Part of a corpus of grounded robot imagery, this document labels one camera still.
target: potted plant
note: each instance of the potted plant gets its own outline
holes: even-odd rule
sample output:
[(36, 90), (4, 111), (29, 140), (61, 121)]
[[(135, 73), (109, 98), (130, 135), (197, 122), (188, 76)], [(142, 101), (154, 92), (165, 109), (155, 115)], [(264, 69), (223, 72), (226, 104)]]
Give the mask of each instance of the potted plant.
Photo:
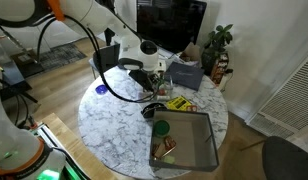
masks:
[(216, 31), (208, 34), (208, 40), (204, 44), (202, 54), (202, 68), (205, 70), (206, 75), (211, 74), (215, 61), (220, 58), (221, 54), (226, 52), (225, 46), (233, 40), (233, 36), (229, 32), (232, 26), (233, 24), (225, 27), (219, 25), (216, 27)]

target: metal tray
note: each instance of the metal tray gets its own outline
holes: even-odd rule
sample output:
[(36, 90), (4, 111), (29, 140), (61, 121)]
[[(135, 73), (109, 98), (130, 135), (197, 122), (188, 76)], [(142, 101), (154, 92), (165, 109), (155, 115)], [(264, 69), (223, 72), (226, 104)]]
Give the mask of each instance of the metal tray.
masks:
[(164, 162), (164, 158), (152, 156), (153, 144), (163, 143), (162, 138), (152, 135), (150, 150), (150, 166), (171, 169), (186, 169), (211, 172), (219, 165), (217, 148), (209, 115), (174, 110), (157, 110), (153, 118), (155, 122), (165, 120), (170, 125), (170, 135), (176, 147), (167, 156), (174, 158), (174, 163)]

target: yellow package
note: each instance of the yellow package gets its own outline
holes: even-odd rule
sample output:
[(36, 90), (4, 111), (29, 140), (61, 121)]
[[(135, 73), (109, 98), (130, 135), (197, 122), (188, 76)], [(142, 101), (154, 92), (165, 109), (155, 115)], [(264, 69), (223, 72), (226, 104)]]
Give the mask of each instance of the yellow package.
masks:
[(179, 96), (166, 103), (166, 106), (171, 110), (186, 111), (186, 107), (192, 105), (183, 96)]

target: round table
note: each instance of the round table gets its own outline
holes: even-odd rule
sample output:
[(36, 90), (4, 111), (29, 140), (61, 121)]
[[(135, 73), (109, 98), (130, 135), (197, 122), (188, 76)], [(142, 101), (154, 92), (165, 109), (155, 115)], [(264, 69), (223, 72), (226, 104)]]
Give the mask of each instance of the round table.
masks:
[[(137, 99), (139, 86), (127, 71), (114, 67), (105, 73), (106, 80), (119, 95)], [(149, 166), (152, 122), (141, 115), (147, 104), (121, 101), (110, 92), (99, 95), (96, 79), (85, 92), (79, 106), (78, 126), (84, 144), (108, 168), (137, 179), (167, 179), (183, 175), (188, 170), (160, 169)], [(184, 96), (208, 113), (217, 148), (224, 140), (228, 111), (221, 92), (204, 76), (199, 91), (174, 84), (173, 97)]]

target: black chair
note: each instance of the black chair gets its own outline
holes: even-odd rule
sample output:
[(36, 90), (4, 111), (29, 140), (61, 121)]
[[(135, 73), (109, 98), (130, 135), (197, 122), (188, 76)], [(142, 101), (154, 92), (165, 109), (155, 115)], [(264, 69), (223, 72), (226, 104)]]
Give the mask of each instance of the black chair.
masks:
[(267, 138), (262, 159), (268, 180), (308, 180), (308, 153), (283, 138)]
[[(106, 46), (106, 47), (99, 49), (100, 56), (101, 56), (100, 63), (102, 63), (103, 72), (106, 72), (112, 67), (115, 67), (116, 65), (118, 65), (119, 51), (120, 51), (120, 44)], [(95, 71), (97, 71), (98, 73), (99, 71), (95, 66), (94, 59), (96, 59), (95, 52), (93, 54), (93, 58), (91, 58), (88, 62), (91, 65), (94, 78), (96, 79)]]

